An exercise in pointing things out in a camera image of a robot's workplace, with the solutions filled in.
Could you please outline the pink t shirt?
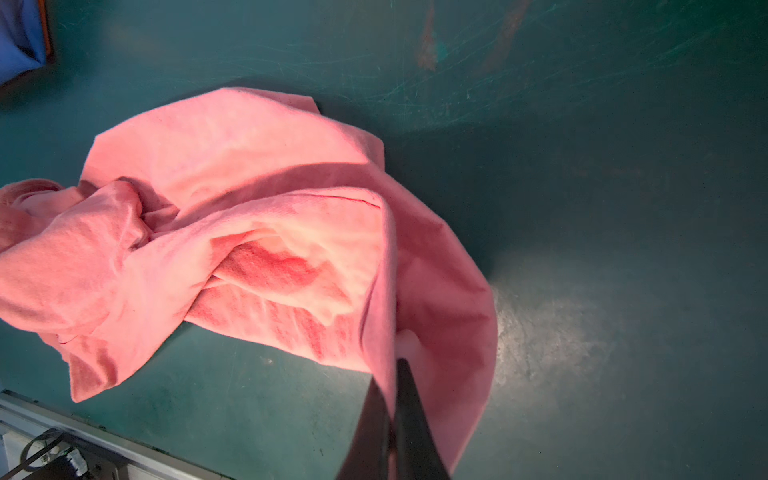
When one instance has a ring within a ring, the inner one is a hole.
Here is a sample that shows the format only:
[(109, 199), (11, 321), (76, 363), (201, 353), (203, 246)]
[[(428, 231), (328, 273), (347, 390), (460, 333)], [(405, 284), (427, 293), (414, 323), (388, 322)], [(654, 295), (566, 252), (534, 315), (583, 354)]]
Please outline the pink t shirt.
[(305, 96), (224, 88), (99, 134), (80, 182), (1, 190), (1, 317), (113, 388), (183, 323), (369, 373), (414, 375), (453, 470), (487, 405), (491, 288), (376, 136)]

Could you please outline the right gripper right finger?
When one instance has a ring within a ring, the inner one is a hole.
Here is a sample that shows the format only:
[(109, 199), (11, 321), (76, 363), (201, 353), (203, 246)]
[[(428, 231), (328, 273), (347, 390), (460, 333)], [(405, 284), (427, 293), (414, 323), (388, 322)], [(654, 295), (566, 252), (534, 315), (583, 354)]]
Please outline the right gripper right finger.
[(394, 420), (396, 478), (449, 480), (433, 440), (418, 388), (406, 359), (398, 359)]

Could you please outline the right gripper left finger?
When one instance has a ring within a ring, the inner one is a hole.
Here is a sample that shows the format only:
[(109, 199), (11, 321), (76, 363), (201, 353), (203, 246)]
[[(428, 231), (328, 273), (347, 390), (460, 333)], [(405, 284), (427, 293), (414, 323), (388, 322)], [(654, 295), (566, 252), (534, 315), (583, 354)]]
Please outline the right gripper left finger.
[(387, 480), (390, 470), (391, 419), (385, 398), (374, 379), (363, 402), (348, 453), (337, 480)]

